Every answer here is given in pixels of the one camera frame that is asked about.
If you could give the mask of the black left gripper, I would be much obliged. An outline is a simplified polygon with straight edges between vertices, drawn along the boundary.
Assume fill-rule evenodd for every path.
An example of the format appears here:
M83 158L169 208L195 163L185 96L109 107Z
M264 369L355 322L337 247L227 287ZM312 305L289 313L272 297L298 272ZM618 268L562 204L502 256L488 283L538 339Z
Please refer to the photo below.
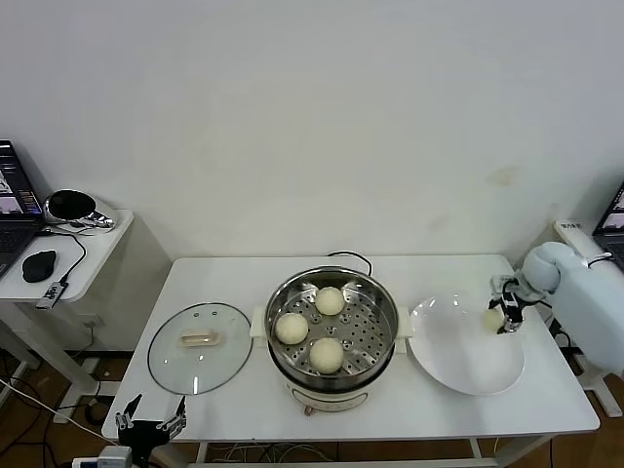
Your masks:
M133 416L142 398L138 394L122 411L115 413L119 442L131 449L133 461L147 461L151 452L166 445L170 434L179 434L186 427L186 397L182 396L175 414L163 422L136 420Z

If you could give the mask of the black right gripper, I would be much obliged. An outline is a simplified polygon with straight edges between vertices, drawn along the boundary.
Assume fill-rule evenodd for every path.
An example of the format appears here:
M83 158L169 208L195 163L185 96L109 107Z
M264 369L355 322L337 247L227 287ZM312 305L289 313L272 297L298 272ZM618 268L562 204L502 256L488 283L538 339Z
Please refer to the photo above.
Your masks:
M501 296L493 297L488 303L488 308L490 310L503 310L505 314L500 320L500 325L496 329L496 333L504 334L516 332L524 322L524 317L521 314L525 306L526 302L517 296L516 291L509 285L504 285Z

